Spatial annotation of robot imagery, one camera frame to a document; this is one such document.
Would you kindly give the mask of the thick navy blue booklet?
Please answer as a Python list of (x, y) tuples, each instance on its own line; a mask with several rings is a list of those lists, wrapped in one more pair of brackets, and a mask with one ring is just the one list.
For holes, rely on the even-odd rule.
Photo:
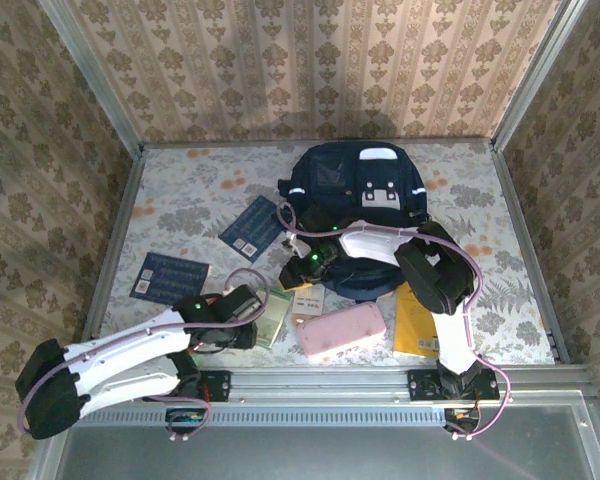
[(199, 295), (210, 265), (159, 253), (146, 254), (129, 296), (161, 305), (174, 305)]

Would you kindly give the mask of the yellow paperback book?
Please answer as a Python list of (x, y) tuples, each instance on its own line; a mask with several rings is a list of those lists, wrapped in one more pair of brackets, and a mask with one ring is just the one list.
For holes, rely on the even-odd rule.
[(395, 292), (395, 354), (437, 358), (438, 337), (432, 314), (416, 299), (408, 283)]

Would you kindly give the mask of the wide aluminium extrusion rail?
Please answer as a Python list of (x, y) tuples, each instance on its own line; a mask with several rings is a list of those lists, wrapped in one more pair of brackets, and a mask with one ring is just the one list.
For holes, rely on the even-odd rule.
[[(402, 405), (411, 400), (411, 370), (405, 367), (237, 368), (230, 371), (228, 402), (242, 405)], [(511, 402), (536, 396), (559, 397), (579, 391), (595, 398), (580, 365), (507, 365)]]

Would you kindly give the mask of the aluminium frame post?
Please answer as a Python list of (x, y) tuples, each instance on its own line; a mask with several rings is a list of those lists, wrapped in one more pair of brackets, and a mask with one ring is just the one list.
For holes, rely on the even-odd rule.
[(560, 0), (544, 37), (492, 135), (492, 146), (496, 153), (502, 153), (509, 143), (589, 2)]
[(38, 0), (84, 79), (106, 113), (111, 125), (132, 158), (142, 153), (142, 142), (98, 60), (94, 43), (72, 13), (68, 0)]

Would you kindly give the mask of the white card with red print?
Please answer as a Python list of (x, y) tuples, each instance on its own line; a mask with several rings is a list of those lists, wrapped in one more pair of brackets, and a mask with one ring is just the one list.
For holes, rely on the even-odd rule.
[(319, 316), (323, 312), (324, 293), (297, 292), (294, 296), (292, 312), (299, 315)]

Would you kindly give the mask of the pink pencil case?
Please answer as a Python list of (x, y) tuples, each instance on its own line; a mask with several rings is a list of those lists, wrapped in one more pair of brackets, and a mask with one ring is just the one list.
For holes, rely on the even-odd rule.
[(317, 359), (381, 339), (386, 324), (377, 305), (365, 302), (305, 321), (296, 331), (304, 354)]

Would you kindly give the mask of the thin aluminium table edge rail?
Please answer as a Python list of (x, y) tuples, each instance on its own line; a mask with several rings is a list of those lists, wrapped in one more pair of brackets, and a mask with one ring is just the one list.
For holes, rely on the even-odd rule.
[[(302, 139), (302, 140), (251, 140), (251, 141), (203, 141), (203, 142), (170, 142), (170, 143), (144, 143), (143, 151), (154, 149), (184, 149), (184, 148), (238, 148), (238, 147), (310, 147), (322, 143), (333, 143), (337, 141), (363, 141), (363, 140), (326, 140), (326, 139)], [(486, 137), (425, 137), (425, 138), (391, 138), (374, 139), (369, 141), (388, 142), (396, 145), (410, 144), (485, 144), (492, 145), (493, 141)]]
[(490, 145), (490, 149), (495, 171), (501, 185), (503, 197), (509, 211), (519, 249), (526, 265), (528, 278), (535, 295), (536, 304), (543, 321), (545, 332), (547, 337), (551, 338), (553, 341), (552, 352), (554, 353), (554, 360), (556, 363), (569, 364), (571, 362), (570, 355), (566, 347), (564, 336), (561, 332), (559, 321), (542, 274), (505, 157), (503, 153), (496, 150), (493, 145)]
[(121, 198), (120, 207), (112, 227), (107, 244), (106, 255), (100, 269), (97, 284), (94, 289), (91, 304), (87, 312), (81, 342), (90, 341), (99, 333), (105, 318), (106, 307), (111, 296), (111, 291), (119, 264), (124, 240), (131, 220), (135, 200), (140, 189), (141, 179), (145, 167), (145, 147), (139, 146), (138, 153), (133, 157), (129, 177)]

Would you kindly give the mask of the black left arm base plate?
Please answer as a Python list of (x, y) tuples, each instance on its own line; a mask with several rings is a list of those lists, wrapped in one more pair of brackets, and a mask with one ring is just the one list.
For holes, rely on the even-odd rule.
[(228, 370), (202, 370), (181, 381), (176, 390), (179, 397), (191, 397), (210, 402), (227, 402), (231, 389)]

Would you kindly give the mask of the green card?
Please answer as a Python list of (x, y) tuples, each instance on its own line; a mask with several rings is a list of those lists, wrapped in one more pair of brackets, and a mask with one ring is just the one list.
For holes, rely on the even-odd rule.
[(289, 310), (291, 296), (279, 289), (272, 288), (265, 305), (264, 313), (255, 321), (257, 327), (256, 345), (270, 349), (284, 323)]

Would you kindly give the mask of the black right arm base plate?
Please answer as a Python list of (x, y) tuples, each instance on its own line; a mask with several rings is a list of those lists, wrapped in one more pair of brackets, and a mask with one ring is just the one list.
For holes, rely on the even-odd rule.
[(412, 401), (425, 400), (499, 400), (495, 373), (481, 370), (469, 375), (441, 374), (437, 369), (416, 369), (407, 372)]

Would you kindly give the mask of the thin navy blue booklet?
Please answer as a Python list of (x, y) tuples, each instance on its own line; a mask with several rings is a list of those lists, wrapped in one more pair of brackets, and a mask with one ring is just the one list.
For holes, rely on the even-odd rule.
[(220, 235), (219, 239), (254, 263), (283, 232), (276, 205), (258, 196)]

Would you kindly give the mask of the navy blue school backpack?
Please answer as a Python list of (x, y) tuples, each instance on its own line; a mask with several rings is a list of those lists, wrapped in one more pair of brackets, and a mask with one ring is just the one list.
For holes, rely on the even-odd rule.
[[(339, 141), (307, 150), (278, 190), (292, 210), (283, 213), (296, 224), (309, 207), (321, 207), (345, 229), (354, 222), (389, 227), (418, 227), (428, 221), (427, 192), (407, 155), (380, 141)], [(337, 232), (305, 237), (335, 236)], [(316, 284), (358, 303), (374, 301), (404, 283), (399, 267), (367, 258), (352, 258), (341, 247), (339, 258)]]

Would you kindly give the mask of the floral patterned tablecloth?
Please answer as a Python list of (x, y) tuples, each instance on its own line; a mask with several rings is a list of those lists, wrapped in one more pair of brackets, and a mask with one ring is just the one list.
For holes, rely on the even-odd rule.
[[(162, 306), (131, 294), (145, 257), (159, 253), (206, 263), (204, 284), (276, 285), (289, 252), (280, 241), (255, 261), (227, 246), (221, 233), (257, 198), (279, 201), (308, 144), (269, 143), (151, 149), (144, 156), (120, 260), (99, 334), (146, 321)], [(482, 140), (404, 144), (428, 196), (428, 211), (479, 264), (485, 286), (471, 311), (478, 352), (496, 365), (550, 365), (546, 334), (489, 144)]]

